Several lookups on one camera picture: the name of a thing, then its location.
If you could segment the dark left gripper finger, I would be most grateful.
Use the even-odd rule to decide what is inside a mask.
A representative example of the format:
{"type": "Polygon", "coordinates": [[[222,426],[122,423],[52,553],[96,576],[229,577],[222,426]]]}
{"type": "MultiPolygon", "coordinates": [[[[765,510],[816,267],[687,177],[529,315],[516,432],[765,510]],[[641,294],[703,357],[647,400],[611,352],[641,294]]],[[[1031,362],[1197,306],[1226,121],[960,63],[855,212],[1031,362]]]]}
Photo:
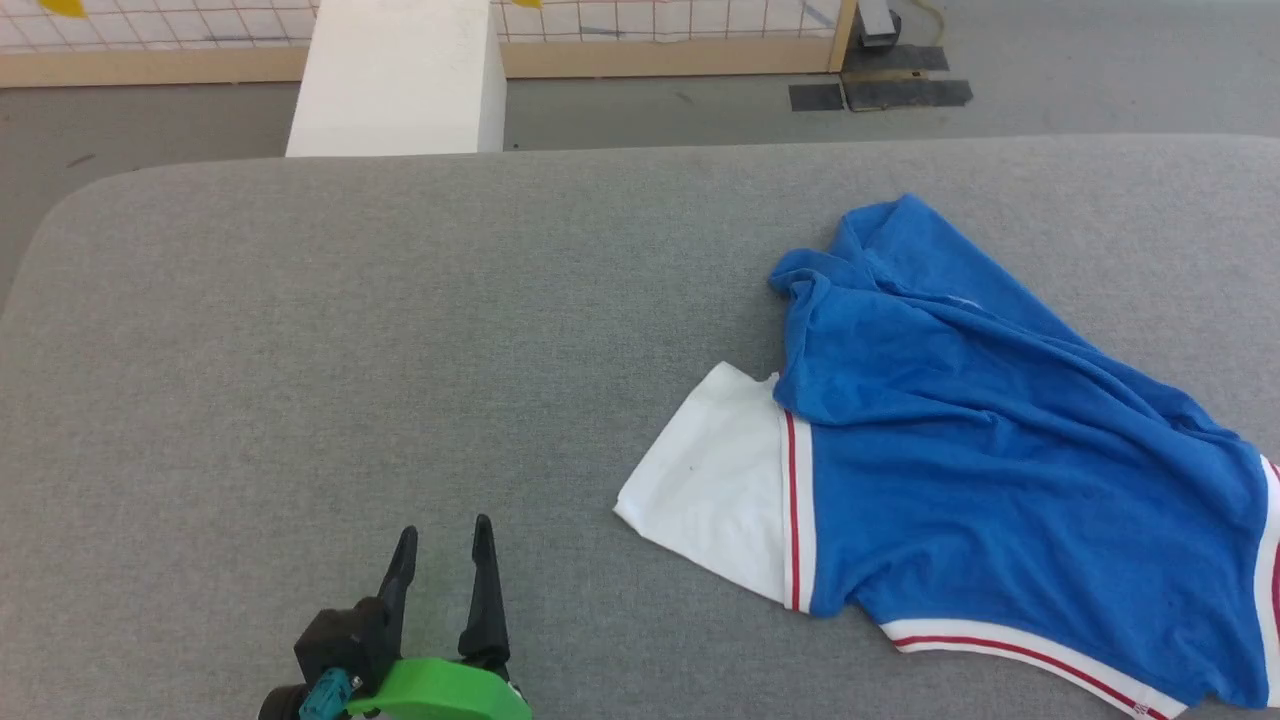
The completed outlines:
{"type": "Polygon", "coordinates": [[[486,671],[506,671],[511,656],[509,632],[492,520],[479,514],[471,559],[475,568],[468,619],[457,650],[462,664],[486,671]]]}
{"type": "Polygon", "coordinates": [[[419,550],[419,529],[406,527],[381,580],[378,598],[383,603],[383,626],[387,650],[401,659],[407,593],[413,582],[419,550]]]}

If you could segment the wood-framed grid partition lemon print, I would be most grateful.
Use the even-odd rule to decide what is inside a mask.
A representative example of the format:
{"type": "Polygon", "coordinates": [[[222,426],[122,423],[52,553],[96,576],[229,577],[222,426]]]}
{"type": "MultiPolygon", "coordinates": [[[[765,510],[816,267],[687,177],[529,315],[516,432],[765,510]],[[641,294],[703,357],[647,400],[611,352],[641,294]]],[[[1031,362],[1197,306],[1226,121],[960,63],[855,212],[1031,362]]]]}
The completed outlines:
{"type": "Polygon", "coordinates": [[[0,0],[0,88],[836,72],[858,0],[0,0]]]}

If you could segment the grey metal stand foot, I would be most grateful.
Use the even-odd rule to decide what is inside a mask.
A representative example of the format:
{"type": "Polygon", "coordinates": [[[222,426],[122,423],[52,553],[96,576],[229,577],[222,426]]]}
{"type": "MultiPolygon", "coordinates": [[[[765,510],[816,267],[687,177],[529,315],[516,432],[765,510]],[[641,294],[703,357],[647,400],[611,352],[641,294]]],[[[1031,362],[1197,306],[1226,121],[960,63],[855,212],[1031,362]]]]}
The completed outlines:
{"type": "Polygon", "coordinates": [[[890,0],[858,0],[855,31],[858,46],[865,50],[887,50],[897,45],[902,29],[900,15],[890,0]]]}

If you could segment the blue basketball jersey white trim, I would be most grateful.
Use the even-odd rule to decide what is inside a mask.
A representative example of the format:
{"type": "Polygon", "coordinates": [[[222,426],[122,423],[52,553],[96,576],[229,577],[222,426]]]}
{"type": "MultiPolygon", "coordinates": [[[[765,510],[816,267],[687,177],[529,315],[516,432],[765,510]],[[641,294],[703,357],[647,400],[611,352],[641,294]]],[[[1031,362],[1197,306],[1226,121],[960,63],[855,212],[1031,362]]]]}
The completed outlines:
{"type": "Polygon", "coordinates": [[[904,653],[1133,717],[1280,708],[1280,466],[1097,350],[920,199],[785,254],[783,369],[721,363],[623,484],[643,538],[904,653]]]}

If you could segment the long black floor mat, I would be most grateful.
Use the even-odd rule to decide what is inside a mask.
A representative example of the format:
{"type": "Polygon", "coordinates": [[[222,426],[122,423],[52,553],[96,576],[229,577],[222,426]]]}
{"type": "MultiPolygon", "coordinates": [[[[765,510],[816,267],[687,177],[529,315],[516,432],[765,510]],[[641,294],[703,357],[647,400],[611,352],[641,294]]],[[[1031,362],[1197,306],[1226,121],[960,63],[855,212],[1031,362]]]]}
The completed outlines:
{"type": "Polygon", "coordinates": [[[850,111],[887,111],[900,108],[964,108],[973,99],[965,79],[846,81],[850,111]]]}

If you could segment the white rectangular box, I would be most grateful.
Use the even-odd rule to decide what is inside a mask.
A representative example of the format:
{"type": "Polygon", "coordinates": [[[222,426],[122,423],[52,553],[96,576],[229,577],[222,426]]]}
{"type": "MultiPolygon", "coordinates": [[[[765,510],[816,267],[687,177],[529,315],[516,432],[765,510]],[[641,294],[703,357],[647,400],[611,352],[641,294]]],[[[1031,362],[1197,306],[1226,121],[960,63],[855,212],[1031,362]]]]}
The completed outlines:
{"type": "Polygon", "coordinates": [[[499,152],[506,109],[489,0],[323,0],[285,154],[499,152]]]}

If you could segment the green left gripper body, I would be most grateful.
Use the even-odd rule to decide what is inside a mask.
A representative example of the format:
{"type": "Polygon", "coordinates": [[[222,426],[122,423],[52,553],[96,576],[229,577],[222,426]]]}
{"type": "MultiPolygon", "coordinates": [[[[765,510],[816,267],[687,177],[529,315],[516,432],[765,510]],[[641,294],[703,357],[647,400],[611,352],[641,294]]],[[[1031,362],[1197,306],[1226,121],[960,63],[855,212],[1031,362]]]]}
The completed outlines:
{"type": "Polygon", "coordinates": [[[532,720],[500,675],[445,659],[402,659],[371,696],[352,697],[355,720],[532,720]]]}

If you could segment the dark grey floor mat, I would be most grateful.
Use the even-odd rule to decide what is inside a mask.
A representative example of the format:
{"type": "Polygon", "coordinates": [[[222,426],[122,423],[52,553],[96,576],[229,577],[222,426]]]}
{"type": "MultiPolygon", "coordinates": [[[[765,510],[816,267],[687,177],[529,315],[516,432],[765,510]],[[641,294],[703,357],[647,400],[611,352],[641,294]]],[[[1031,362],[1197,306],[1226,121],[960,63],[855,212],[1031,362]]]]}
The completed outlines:
{"type": "Polygon", "coordinates": [[[938,46],[900,44],[892,47],[854,46],[846,51],[844,73],[950,72],[945,50],[938,46]]]}

